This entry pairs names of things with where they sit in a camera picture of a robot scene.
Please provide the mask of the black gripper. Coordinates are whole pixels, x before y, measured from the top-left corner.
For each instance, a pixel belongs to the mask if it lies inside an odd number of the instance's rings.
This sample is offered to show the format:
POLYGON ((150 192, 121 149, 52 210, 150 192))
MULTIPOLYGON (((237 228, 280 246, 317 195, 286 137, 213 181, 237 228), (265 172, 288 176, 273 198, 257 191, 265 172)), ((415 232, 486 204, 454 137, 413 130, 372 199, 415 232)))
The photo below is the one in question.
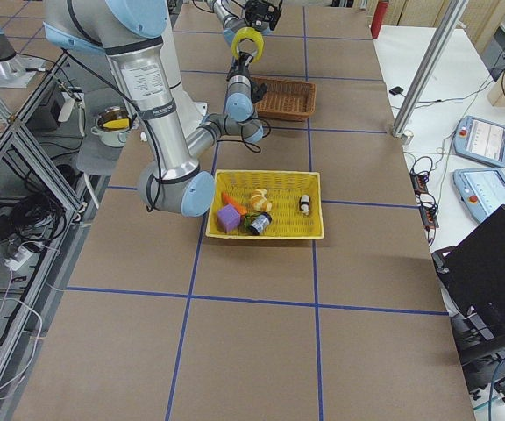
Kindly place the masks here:
POLYGON ((255 61, 255 56, 247 52, 238 54, 238 61, 231 64, 230 70, 226 76, 228 83, 250 83, 250 72, 248 66, 255 61))

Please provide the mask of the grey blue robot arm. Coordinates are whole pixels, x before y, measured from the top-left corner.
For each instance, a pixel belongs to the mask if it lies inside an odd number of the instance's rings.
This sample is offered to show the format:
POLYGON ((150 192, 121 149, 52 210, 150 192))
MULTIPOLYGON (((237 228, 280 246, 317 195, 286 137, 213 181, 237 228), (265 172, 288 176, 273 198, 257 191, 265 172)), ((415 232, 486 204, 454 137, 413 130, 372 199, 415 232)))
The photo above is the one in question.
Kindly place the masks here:
POLYGON ((248 65, 262 55, 261 31, 230 12, 224 1, 207 6, 223 26, 233 58, 224 113, 203 115, 181 84, 172 22, 165 1, 47 1, 46 38, 68 54, 103 54, 114 88, 135 113, 153 153, 138 191, 149 211, 199 217, 215 195, 212 174, 199 157, 224 136, 247 145, 264 136, 255 110, 248 65))

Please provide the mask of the second grey robot arm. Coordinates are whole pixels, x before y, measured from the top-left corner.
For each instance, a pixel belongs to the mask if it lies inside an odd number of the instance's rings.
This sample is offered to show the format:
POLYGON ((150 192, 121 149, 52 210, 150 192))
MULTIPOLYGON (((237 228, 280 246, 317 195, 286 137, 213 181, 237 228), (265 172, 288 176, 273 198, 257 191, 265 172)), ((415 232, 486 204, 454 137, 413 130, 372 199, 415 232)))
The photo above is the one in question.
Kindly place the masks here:
POLYGON ((222 24, 224 39, 230 46, 242 28, 250 27, 262 35, 272 32, 280 20, 283 2, 246 1, 240 15, 230 10, 229 1, 207 0, 206 4, 222 24))

